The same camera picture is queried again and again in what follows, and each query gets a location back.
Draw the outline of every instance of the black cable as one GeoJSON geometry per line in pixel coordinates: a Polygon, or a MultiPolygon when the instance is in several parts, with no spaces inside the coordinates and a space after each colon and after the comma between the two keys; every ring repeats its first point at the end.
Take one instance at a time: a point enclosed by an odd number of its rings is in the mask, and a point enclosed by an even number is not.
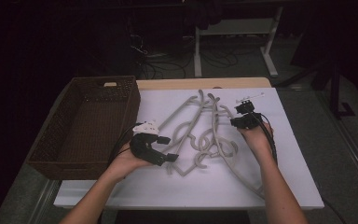
{"type": "Polygon", "coordinates": [[[246,55],[246,54],[251,54],[251,53],[259,52],[259,51],[260,51],[260,47],[258,47],[258,46],[260,46],[260,45],[265,45],[265,41],[266,41],[266,40],[263,38],[262,41],[257,42],[257,43],[254,43],[254,42],[253,42],[253,43],[245,43],[245,41],[244,41],[244,39],[243,39],[243,41],[241,41],[240,44],[235,48],[233,54],[239,56],[239,55],[246,55]],[[247,50],[247,51],[241,52],[241,53],[236,52],[236,50],[238,50],[239,48],[242,48],[242,45],[248,45],[248,46],[250,46],[250,45],[253,45],[253,46],[254,46],[254,45],[257,45],[257,47],[255,47],[255,49],[247,50]]]}
{"type": "Polygon", "coordinates": [[[238,50],[239,48],[241,48],[242,44],[244,43],[244,41],[240,42],[239,44],[237,44],[236,46],[230,46],[230,47],[225,47],[225,49],[230,49],[229,51],[224,51],[222,48],[218,48],[218,47],[214,47],[210,41],[207,41],[208,46],[206,46],[206,48],[204,47],[204,49],[207,49],[210,54],[212,54],[212,56],[214,58],[212,58],[211,56],[208,56],[205,53],[200,53],[200,55],[202,56],[202,59],[208,63],[210,66],[213,67],[217,67],[217,68],[228,68],[232,65],[236,65],[239,62],[239,59],[237,56],[239,55],[245,55],[245,54],[250,54],[253,52],[256,52],[257,49],[253,49],[244,53],[237,53],[236,50],[238,50]]]}
{"type": "Polygon", "coordinates": [[[186,78],[186,70],[185,68],[190,64],[192,57],[189,57],[187,62],[184,65],[181,65],[179,63],[173,63],[175,60],[169,60],[169,61],[157,61],[157,62],[146,62],[146,64],[148,64],[149,66],[151,66],[154,69],[160,69],[160,70],[164,70],[164,71],[177,71],[177,70],[182,70],[183,71],[183,78],[186,78]],[[173,65],[176,66],[175,68],[166,68],[166,67],[162,67],[162,66],[158,66],[156,64],[169,64],[169,65],[173,65]]]}
{"type": "Polygon", "coordinates": [[[111,73],[115,73],[108,65],[106,65],[104,62],[101,61],[97,56],[89,52],[83,45],[81,45],[74,37],[72,40],[87,54],[93,59],[95,62],[99,63],[102,67],[104,67],[107,71],[111,73]]]}
{"type": "Polygon", "coordinates": [[[147,67],[144,63],[141,64],[141,71],[142,71],[142,74],[144,74],[145,76],[145,79],[149,79],[149,74],[148,74],[148,71],[147,71],[147,67]]]}
{"type": "Polygon", "coordinates": [[[339,218],[339,220],[341,221],[342,224],[346,224],[347,222],[345,221],[344,217],[337,211],[337,209],[329,202],[327,201],[323,196],[321,196],[322,201],[327,204],[327,206],[329,206],[331,208],[331,210],[333,210],[333,212],[336,214],[336,216],[339,218]]]}
{"type": "Polygon", "coordinates": [[[121,153],[123,153],[123,152],[125,152],[125,151],[128,151],[128,150],[130,150],[130,149],[131,149],[130,147],[127,147],[126,149],[124,149],[124,150],[118,152],[118,154],[115,156],[115,158],[117,158],[117,156],[120,155],[121,153]]]}
{"type": "Polygon", "coordinates": [[[107,166],[110,165],[110,163],[112,163],[112,161],[115,159],[115,157],[119,154],[119,146],[121,145],[121,142],[123,141],[124,137],[127,135],[127,133],[132,130],[135,126],[139,125],[140,123],[136,123],[134,125],[131,125],[130,128],[128,128],[126,131],[124,131],[120,137],[118,138],[118,140],[115,142],[115,145],[112,148],[112,151],[110,153],[109,159],[107,161],[107,166]]]}
{"type": "MultiPolygon", "coordinates": [[[[278,155],[277,155],[277,148],[275,147],[275,142],[274,142],[274,138],[273,138],[273,133],[272,133],[272,130],[271,130],[271,133],[267,130],[266,126],[264,126],[264,124],[258,120],[258,118],[254,115],[254,112],[251,112],[249,111],[248,109],[244,108],[248,114],[252,115],[252,117],[254,117],[254,119],[257,121],[258,123],[258,126],[261,127],[261,129],[263,130],[264,134],[266,135],[267,137],[267,140],[268,140],[268,143],[269,143],[269,146],[271,147],[271,154],[272,154],[272,158],[275,160],[275,162],[278,164],[278,155]]],[[[269,125],[269,127],[272,129],[271,127],[271,124],[269,123],[269,120],[267,119],[266,116],[262,115],[261,116],[263,118],[265,118],[267,120],[267,123],[269,125]]]]}
{"type": "Polygon", "coordinates": [[[153,65],[150,64],[150,63],[144,63],[144,65],[145,65],[145,68],[146,68],[145,78],[146,78],[146,79],[155,79],[156,73],[157,73],[155,66],[153,66],[153,65]],[[151,67],[152,70],[153,70],[153,76],[152,76],[151,78],[149,78],[149,74],[148,74],[149,72],[148,72],[148,70],[147,70],[147,66],[151,67]]]}
{"type": "Polygon", "coordinates": [[[103,211],[101,212],[100,216],[98,217],[97,224],[103,223],[103,211]]]}
{"type": "Polygon", "coordinates": [[[160,58],[163,58],[163,57],[169,57],[170,59],[165,60],[164,62],[171,63],[171,62],[174,62],[174,61],[178,60],[176,57],[172,57],[172,56],[181,55],[181,54],[188,54],[188,53],[194,53],[194,50],[185,50],[185,51],[177,51],[177,52],[173,52],[173,53],[165,53],[165,54],[161,54],[159,56],[151,55],[151,56],[146,56],[146,59],[148,61],[153,61],[153,60],[159,60],[160,58]]]}
{"type": "Polygon", "coordinates": [[[153,64],[144,62],[144,65],[145,65],[146,67],[147,67],[147,66],[151,67],[152,70],[153,70],[153,76],[152,76],[151,78],[149,78],[148,75],[147,75],[147,79],[156,79],[156,74],[157,74],[157,73],[161,74],[161,78],[164,78],[164,75],[163,75],[160,71],[157,71],[156,66],[154,66],[153,64]]]}
{"type": "Polygon", "coordinates": [[[225,56],[219,56],[219,57],[227,57],[229,55],[245,55],[245,54],[252,53],[252,52],[256,51],[256,49],[253,49],[251,51],[247,51],[244,53],[237,53],[236,51],[238,49],[241,49],[243,47],[244,43],[245,43],[245,41],[241,41],[240,43],[234,43],[235,45],[233,45],[231,43],[225,45],[225,42],[223,42],[222,44],[219,43],[219,47],[215,47],[214,45],[211,44],[210,41],[207,41],[207,44],[208,44],[207,49],[209,49],[210,52],[212,52],[210,49],[213,49],[215,51],[221,51],[222,53],[226,54],[225,56]]]}

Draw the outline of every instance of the person's left hand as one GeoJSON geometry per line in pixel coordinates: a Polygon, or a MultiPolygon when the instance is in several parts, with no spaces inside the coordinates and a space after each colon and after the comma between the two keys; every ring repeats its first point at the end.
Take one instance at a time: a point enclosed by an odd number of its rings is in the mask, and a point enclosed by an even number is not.
{"type": "Polygon", "coordinates": [[[106,173],[114,179],[121,180],[139,167],[152,165],[148,161],[136,158],[130,149],[130,142],[124,144],[115,159],[109,165],[106,173]]]}

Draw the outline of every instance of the hand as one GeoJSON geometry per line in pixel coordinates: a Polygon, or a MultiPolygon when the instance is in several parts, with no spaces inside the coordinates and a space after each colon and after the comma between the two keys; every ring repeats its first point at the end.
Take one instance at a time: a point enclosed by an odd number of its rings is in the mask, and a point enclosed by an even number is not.
{"type": "Polygon", "coordinates": [[[152,165],[152,163],[136,158],[132,154],[130,142],[128,142],[118,152],[105,173],[109,174],[115,180],[121,180],[137,168],[147,165],[152,165]]]}
{"type": "MultiPolygon", "coordinates": [[[[273,130],[266,122],[263,122],[264,126],[272,135],[273,130]]],[[[266,134],[263,132],[260,126],[253,129],[237,129],[245,139],[249,148],[253,151],[255,158],[260,162],[261,157],[271,156],[271,147],[266,134]]]]}

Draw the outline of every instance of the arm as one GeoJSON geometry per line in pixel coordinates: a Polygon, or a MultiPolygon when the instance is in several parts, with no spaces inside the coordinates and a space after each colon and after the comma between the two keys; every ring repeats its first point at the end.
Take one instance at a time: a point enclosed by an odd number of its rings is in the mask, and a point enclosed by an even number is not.
{"type": "Polygon", "coordinates": [[[127,143],[120,153],[109,165],[106,171],[91,187],[89,192],[77,203],[77,205],[60,222],[66,223],[97,223],[103,208],[116,183],[120,182],[126,175],[136,168],[150,164],[147,161],[133,156],[127,143]]]}
{"type": "MultiPolygon", "coordinates": [[[[264,123],[267,130],[272,130],[264,123]]],[[[238,129],[260,165],[268,223],[308,223],[295,196],[273,160],[269,141],[260,127],[238,129]]]]}

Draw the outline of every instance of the forearm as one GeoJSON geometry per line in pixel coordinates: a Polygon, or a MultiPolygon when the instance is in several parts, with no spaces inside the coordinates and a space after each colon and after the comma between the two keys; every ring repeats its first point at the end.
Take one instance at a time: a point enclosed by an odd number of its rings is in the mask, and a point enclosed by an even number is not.
{"type": "Polygon", "coordinates": [[[260,159],[268,223],[308,223],[271,156],[260,159]]]}
{"type": "Polygon", "coordinates": [[[60,223],[96,223],[117,182],[103,174],[60,223]]]}

